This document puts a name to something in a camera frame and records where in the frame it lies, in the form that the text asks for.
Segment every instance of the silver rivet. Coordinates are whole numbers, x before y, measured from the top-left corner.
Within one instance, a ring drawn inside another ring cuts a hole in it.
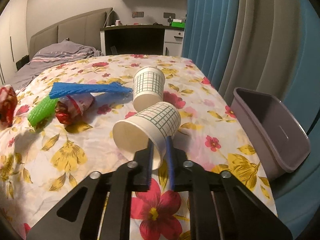
[[[229,171],[223,171],[221,172],[221,176],[227,179],[231,177],[231,173]]]
[[[193,162],[192,161],[185,161],[183,163],[183,166],[186,168],[192,167],[193,166]]]
[[[131,162],[128,162],[127,166],[128,168],[135,168],[138,166],[138,163],[135,161],[131,161]]]
[[[98,171],[93,171],[93,172],[90,173],[89,176],[90,176],[91,179],[97,179],[97,178],[99,178],[101,176],[101,173],[98,172]]]

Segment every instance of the bedspread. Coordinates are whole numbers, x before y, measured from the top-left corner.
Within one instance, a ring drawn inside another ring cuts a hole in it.
[[[128,161],[113,141],[112,127],[135,114],[132,97],[103,93],[95,94],[96,102],[81,121],[67,127],[51,117],[32,128],[27,120],[30,110],[48,95],[54,82],[116,81],[133,87],[137,70],[150,65],[165,74],[164,100],[182,118],[174,146],[208,171],[231,171],[276,214],[259,157],[234,113],[191,60],[147,55],[95,57],[41,73],[18,94],[13,126],[0,132],[0,208],[23,238],[90,172],[114,171]],[[164,162],[153,172],[148,193],[132,193],[131,239],[178,239],[190,233],[188,193],[168,190],[167,181]]]

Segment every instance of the flower center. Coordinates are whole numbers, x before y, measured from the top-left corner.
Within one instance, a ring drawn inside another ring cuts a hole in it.
[[[158,212],[156,208],[151,208],[149,211],[149,214],[151,215],[150,218],[155,221],[158,217]]]

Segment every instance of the wall socket panel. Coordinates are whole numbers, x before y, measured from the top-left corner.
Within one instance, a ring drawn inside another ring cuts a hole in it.
[[[175,19],[176,14],[175,13],[163,13],[163,18],[169,19],[170,17],[171,17],[171,19]]]
[[[143,18],[144,12],[132,12],[132,18]]]

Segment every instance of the gray plastic bin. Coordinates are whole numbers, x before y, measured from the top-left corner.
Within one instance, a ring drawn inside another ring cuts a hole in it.
[[[235,88],[231,109],[248,135],[270,181],[293,172],[310,153],[298,121],[275,96]]]

